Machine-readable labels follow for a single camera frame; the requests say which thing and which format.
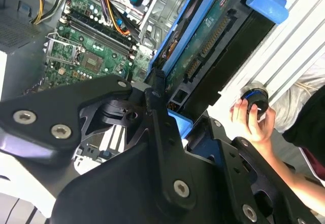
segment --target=chip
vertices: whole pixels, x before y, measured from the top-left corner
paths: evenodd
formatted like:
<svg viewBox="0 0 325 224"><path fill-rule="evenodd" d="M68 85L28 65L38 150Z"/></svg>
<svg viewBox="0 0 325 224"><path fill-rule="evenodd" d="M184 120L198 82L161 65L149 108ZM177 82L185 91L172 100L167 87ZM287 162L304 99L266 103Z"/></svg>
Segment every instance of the chip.
<svg viewBox="0 0 325 224"><path fill-rule="evenodd" d="M86 15L87 17L89 17L89 16L91 15L91 11L86 10L86 11L85 11L85 15Z"/></svg>
<svg viewBox="0 0 325 224"><path fill-rule="evenodd" d="M97 74L100 71L103 62L104 60L101 57L86 52L83 56L81 65Z"/></svg>

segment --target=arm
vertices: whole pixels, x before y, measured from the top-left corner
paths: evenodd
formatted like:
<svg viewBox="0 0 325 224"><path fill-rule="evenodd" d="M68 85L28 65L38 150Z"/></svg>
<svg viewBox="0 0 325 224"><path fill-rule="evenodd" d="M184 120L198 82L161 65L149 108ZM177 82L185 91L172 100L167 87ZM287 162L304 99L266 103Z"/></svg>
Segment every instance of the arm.
<svg viewBox="0 0 325 224"><path fill-rule="evenodd" d="M257 106L253 105L247 123L247 106L246 100L239 100L231 109L231 120L239 130L239 136L251 142L307 207L325 216L325 188L292 173L273 152L271 134L274 128L275 111L268 108L266 118L258 123Z"/></svg>

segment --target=finger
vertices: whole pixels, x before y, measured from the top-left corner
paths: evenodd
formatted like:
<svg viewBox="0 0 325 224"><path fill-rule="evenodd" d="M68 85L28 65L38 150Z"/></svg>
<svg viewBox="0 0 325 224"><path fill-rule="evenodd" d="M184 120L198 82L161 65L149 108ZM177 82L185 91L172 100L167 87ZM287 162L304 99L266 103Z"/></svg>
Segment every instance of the finger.
<svg viewBox="0 0 325 224"><path fill-rule="evenodd" d="M248 117L248 127L249 130L253 135L259 135L261 133L261 129L258 125L258 118L257 118L257 105L253 104L250 108L249 117Z"/></svg>
<svg viewBox="0 0 325 224"><path fill-rule="evenodd" d="M239 107L242 104L242 100L238 99L234 105L234 111L233 111L233 117L232 117L232 122L237 121L237 116L238 116L238 111L239 111Z"/></svg>
<svg viewBox="0 0 325 224"><path fill-rule="evenodd" d="M273 110L271 107L269 107L265 112L265 127L274 128L274 122L275 122L275 110Z"/></svg>
<svg viewBox="0 0 325 224"><path fill-rule="evenodd" d="M234 107L232 106L229 110L229 119L231 122L233 121L233 113L234 113Z"/></svg>
<svg viewBox="0 0 325 224"><path fill-rule="evenodd" d="M238 117L237 117L238 123L246 126L247 126L247 107L248 107L248 101L246 99L243 99L243 102L239 107Z"/></svg>

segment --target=yellow wire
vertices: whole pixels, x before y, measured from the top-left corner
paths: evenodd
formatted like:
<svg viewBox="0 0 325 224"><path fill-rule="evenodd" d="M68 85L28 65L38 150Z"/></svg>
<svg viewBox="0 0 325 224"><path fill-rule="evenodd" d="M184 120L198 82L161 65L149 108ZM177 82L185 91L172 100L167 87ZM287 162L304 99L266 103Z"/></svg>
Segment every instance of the yellow wire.
<svg viewBox="0 0 325 224"><path fill-rule="evenodd" d="M130 31L125 31L125 32L123 32L123 31L120 29L120 27L119 27L119 26L116 24L116 22L115 22L115 18L114 18L114 15L113 15L112 9L111 9L110 2L109 2L108 0L106 0L106 3L107 3L108 11L109 11L109 13L110 13L110 17L111 17L111 19L112 19L112 22L113 22L114 27L116 28L116 30L117 30L120 34L122 34L122 35L128 35L128 34L130 33Z"/></svg>
<svg viewBox="0 0 325 224"><path fill-rule="evenodd" d="M37 14L37 16L36 16L36 19L35 19L35 22L34 22L35 25L36 25L37 22L41 19L42 14L43 14L43 0L40 0L40 8L39 8L39 12L38 12L38 14Z"/></svg>
<svg viewBox="0 0 325 224"><path fill-rule="evenodd" d="M296 84L299 84L299 85L304 86L304 87L309 88L309 89L318 90L317 88L314 88L314 87L309 86L309 85L304 84L304 83L297 82Z"/></svg>

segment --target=motherboard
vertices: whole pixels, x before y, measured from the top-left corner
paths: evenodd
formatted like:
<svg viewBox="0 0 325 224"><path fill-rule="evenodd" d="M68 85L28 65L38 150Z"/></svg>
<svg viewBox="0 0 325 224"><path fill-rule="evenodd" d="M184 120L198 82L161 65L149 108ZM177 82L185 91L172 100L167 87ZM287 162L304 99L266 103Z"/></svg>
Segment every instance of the motherboard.
<svg viewBox="0 0 325 224"><path fill-rule="evenodd" d="M66 0L56 30L48 34L46 68L39 90L116 74L144 81L152 50L119 34L96 0Z"/></svg>

